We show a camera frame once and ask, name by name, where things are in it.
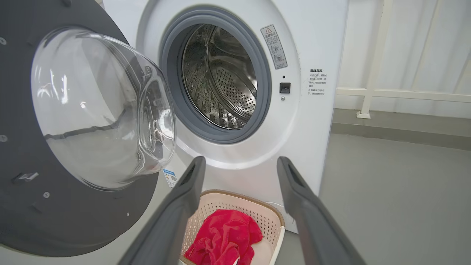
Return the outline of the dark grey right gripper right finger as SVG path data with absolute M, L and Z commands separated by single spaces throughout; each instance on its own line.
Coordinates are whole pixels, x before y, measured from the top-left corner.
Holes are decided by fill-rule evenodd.
M 306 265 L 364 265 L 331 213 L 289 158 L 277 159 L 276 171 L 286 212 L 294 218 Z

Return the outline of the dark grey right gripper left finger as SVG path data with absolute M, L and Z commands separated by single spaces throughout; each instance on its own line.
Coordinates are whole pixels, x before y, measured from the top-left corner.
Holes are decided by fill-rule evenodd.
M 118 264 L 178 264 L 187 221 L 199 207 L 205 170 L 205 158 L 195 157 Z

